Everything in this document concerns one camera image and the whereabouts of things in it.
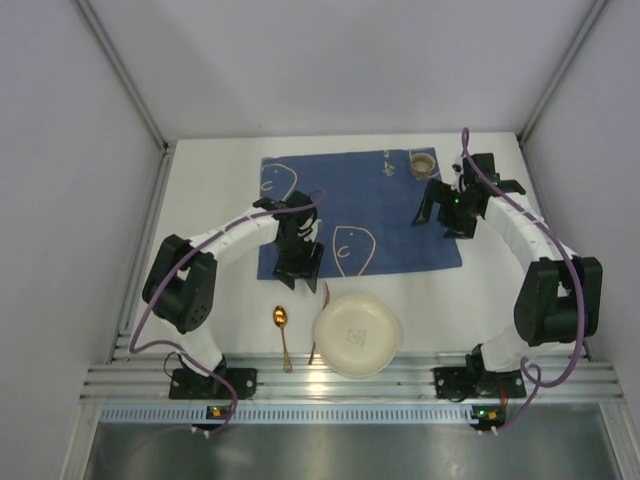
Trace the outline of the gold metal spoon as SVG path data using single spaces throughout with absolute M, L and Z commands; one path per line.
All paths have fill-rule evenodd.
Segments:
M 293 371 L 293 365 L 291 362 L 290 354 L 286 344 L 285 328 L 288 323 L 288 315 L 285 309 L 278 305 L 274 308 L 272 319 L 274 324 L 278 327 L 281 335 L 282 342 L 282 354 L 283 354 L 283 371 L 285 373 L 291 373 Z

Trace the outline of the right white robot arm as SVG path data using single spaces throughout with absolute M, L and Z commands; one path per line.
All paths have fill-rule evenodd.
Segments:
M 474 350 L 488 372 L 519 368 L 559 344 L 582 346 L 599 326 L 602 264 L 575 253 L 532 208 L 525 188 L 504 179 L 491 153 L 460 158 L 456 179 L 428 181 L 413 223 L 436 219 L 451 239 L 471 239 L 478 222 L 491 226 L 524 271 L 513 322 Z

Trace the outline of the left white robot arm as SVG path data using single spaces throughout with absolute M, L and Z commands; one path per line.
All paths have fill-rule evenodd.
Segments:
M 207 322 L 218 271 L 264 245 L 275 247 L 272 276 L 290 290 L 298 281 L 317 291 L 324 246 L 317 240 L 322 188 L 262 197 L 225 225 L 190 238 L 172 234 L 160 244 L 142 289 L 145 309 L 129 342 L 137 354 L 165 345 L 191 371 L 210 377 L 224 363 Z

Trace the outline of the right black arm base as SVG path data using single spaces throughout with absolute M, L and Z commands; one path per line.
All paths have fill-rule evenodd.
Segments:
M 437 367 L 433 374 L 438 399 L 460 403 L 467 399 L 510 400 L 526 397 L 520 371 L 488 371 L 480 346 L 465 356 L 463 366 Z

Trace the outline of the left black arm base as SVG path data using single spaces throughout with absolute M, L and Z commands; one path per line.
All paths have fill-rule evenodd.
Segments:
M 182 357 L 169 353 L 163 371 L 170 378 L 169 398 L 172 400 L 231 400 L 228 387 L 211 376 L 202 376 L 189 369 Z M 226 361 L 215 370 L 236 392 L 239 400 L 251 398 L 256 391 L 258 371 L 255 368 L 228 367 Z

